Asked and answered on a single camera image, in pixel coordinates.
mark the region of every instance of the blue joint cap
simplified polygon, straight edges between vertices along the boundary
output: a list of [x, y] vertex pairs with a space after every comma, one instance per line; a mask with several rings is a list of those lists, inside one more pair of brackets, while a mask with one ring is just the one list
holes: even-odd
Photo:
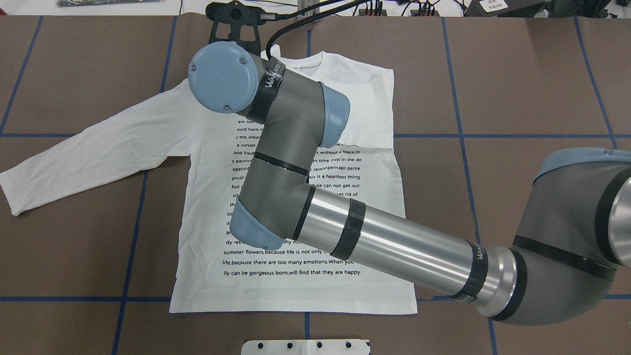
[[245, 49], [233, 42], [214, 42], [191, 60], [189, 86], [205, 108], [231, 114], [254, 100], [259, 72]]
[[570, 148], [550, 154], [543, 161], [535, 181], [543, 174], [560, 167], [587, 162], [627, 162], [631, 163], [631, 153], [624, 150], [605, 148]]
[[265, 250], [277, 250], [285, 241], [256, 220], [238, 197], [230, 220], [230, 232], [243, 243]]
[[327, 87], [322, 82], [320, 85], [324, 92], [324, 134], [320, 147], [331, 148], [337, 144], [346, 128], [351, 104], [343, 93]]

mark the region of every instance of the silver arm tube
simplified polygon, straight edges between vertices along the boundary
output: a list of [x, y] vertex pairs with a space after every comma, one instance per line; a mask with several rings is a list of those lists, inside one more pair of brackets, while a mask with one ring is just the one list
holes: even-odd
[[368, 206], [357, 240], [349, 246], [353, 237], [344, 233], [345, 228], [359, 218], [353, 217], [352, 203], [316, 189], [298, 240], [333, 255], [346, 248], [348, 260], [473, 302], [484, 316], [495, 316], [507, 306], [517, 275], [508, 248], [486, 251], [479, 244]]
[[631, 178], [616, 194], [609, 216], [609, 244], [621, 265], [631, 267]]

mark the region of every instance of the black mount bracket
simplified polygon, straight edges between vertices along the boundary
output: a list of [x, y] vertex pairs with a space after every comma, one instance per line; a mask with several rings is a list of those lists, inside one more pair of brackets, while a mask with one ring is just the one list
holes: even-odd
[[[259, 36], [258, 26], [265, 24], [261, 19], [261, 15], [265, 14], [265, 10], [256, 6], [246, 6], [238, 1], [230, 3], [210, 3], [206, 6], [206, 17], [213, 22], [213, 28], [210, 31], [208, 43], [219, 41], [236, 42], [246, 51], [261, 55], [261, 37]], [[219, 23], [230, 25], [230, 33], [228, 38], [217, 37], [217, 28]], [[241, 39], [241, 27], [251, 26], [254, 29], [254, 41]]]

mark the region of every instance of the shirt sleeve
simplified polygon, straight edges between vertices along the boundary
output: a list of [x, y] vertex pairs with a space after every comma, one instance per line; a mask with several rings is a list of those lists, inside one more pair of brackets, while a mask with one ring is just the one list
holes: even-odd
[[0, 174], [13, 215], [187, 156], [209, 111], [185, 80]]

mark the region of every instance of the blue tape line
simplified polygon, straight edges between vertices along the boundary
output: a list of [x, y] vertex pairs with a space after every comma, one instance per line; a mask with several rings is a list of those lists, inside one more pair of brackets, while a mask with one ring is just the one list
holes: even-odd
[[311, 339], [311, 313], [305, 312], [305, 339]]
[[120, 302], [120, 297], [0, 296], [0, 302]]
[[307, 57], [311, 57], [311, 30], [307, 31]]
[[160, 84], [160, 92], [164, 92], [167, 85], [168, 64], [171, 61], [171, 49], [173, 49], [173, 38], [175, 37], [175, 25], [177, 24], [177, 16], [173, 16], [173, 24], [171, 25], [171, 38], [168, 41], [167, 60], [164, 62], [164, 72], [162, 73], [162, 84]]
[[119, 310], [119, 319], [116, 323], [116, 334], [114, 334], [114, 345], [112, 346], [112, 355], [116, 355], [118, 352], [118, 344], [121, 338], [122, 319], [125, 317], [125, 301], [121, 302], [121, 308]]
[[40, 28], [42, 27], [43, 20], [44, 17], [40, 16], [39, 21], [37, 22], [37, 27], [35, 27], [35, 33], [33, 33], [33, 38], [31, 39], [31, 44], [28, 46], [27, 55], [26, 57], [24, 57], [24, 61], [22, 62], [20, 74], [18, 74], [18, 78], [17, 80], [15, 80], [15, 85], [13, 86], [13, 91], [11, 92], [9, 103], [6, 105], [4, 117], [2, 118], [2, 122], [0, 123], [0, 134], [2, 134], [2, 132], [4, 131], [4, 126], [6, 125], [6, 121], [9, 118], [9, 112], [11, 112], [13, 100], [15, 99], [15, 95], [18, 93], [18, 88], [20, 87], [20, 82], [22, 81], [22, 75], [24, 75], [24, 70], [27, 68], [28, 58], [31, 56], [31, 52], [33, 51], [33, 47], [35, 46], [35, 40], [37, 39], [37, 34], [39, 33]]
[[119, 310], [119, 319], [116, 325], [116, 333], [114, 335], [114, 345], [112, 346], [112, 355], [116, 355], [118, 351], [118, 344], [121, 338], [122, 321], [125, 316], [125, 304], [127, 302], [127, 294], [129, 292], [129, 281], [131, 280], [131, 270], [134, 266], [134, 255], [136, 253], [136, 243], [138, 242], [138, 231], [140, 230], [140, 216], [143, 213], [144, 196], [147, 190], [147, 176], [149, 172], [144, 172], [143, 187], [140, 190], [140, 201], [138, 202], [138, 212], [136, 213], [136, 224], [134, 226], [134, 236], [131, 240], [131, 247], [129, 250], [129, 260], [127, 261], [127, 272], [125, 274], [125, 285], [122, 291], [121, 308]]
[[607, 112], [604, 109], [603, 100], [600, 97], [600, 91], [598, 90], [596, 79], [594, 79], [594, 73], [592, 73], [591, 65], [589, 65], [589, 59], [587, 58], [587, 52], [585, 51], [585, 45], [583, 43], [583, 36], [581, 35], [581, 26], [579, 26], [579, 18], [576, 16], [574, 16], [574, 26], [576, 27], [576, 34], [579, 37], [579, 44], [581, 45], [581, 52], [583, 53], [583, 60], [585, 61], [585, 66], [587, 67], [587, 73], [589, 74], [589, 79], [591, 80], [592, 86], [594, 87], [594, 93], [596, 93], [596, 99], [598, 100], [598, 105], [600, 106], [600, 112], [603, 114], [604, 124], [605, 126], [607, 126], [607, 132], [609, 132], [611, 145], [613, 146], [614, 149], [618, 149], [616, 140], [613, 137], [613, 131], [611, 130], [611, 125], [609, 124], [609, 118], [607, 117]]
[[493, 325], [493, 321], [491, 319], [487, 319], [488, 322], [488, 333], [491, 336], [491, 349], [493, 350], [493, 355], [497, 355], [497, 341], [495, 341], [495, 326]]
[[[123, 297], [98, 296], [0, 296], [0, 302], [121, 302]], [[171, 297], [127, 297], [125, 302], [171, 302]]]
[[[448, 133], [395, 134], [395, 138], [459, 138], [461, 135]], [[539, 135], [513, 133], [463, 133], [464, 138], [609, 138], [609, 135]]]
[[605, 299], [631, 299], [631, 294], [608, 294]]
[[7, 138], [69, 138], [74, 133], [3, 133], [1, 137]]
[[451, 53], [449, 51], [449, 39], [447, 36], [447, 23], [445, 18], [440, 18], [442, 22], [442, 33], [445, 40], [445, 51], [447, 54], [447, 66], [449, 68], [449, 79], [451, 81], [451, 94], [454, 97], [454, 110], [456, 112], [456, 123], [458, 125], [458, 137], [460, 139], [460, 151], [463, 156], [464, 177], [467, 181], [467, 191], [469, 193], [469, 207], [473, 214], [473, 225], [475, 226], [475, 239], [480, 243], [480, 230], [478, 228], [478, 216], [475, 212], [475, 202], [473, 200], [473, 188], [471, 187], [471, 175], [469, 174], [469, 162], [467, 161], [466, 147], [464, 146], [463, 124], [460, 118], [460, 106], [458, 105], [458, 95], [456, 93], [456, 81], [454, 79], [454, 68], [451, 63]]
[[447, 296], [434, 296], [430, 299], [425, 299], [425, 298], [416, 299], [416, 302], [442, 302], [442, 301], [453, 301], [453, 299]]

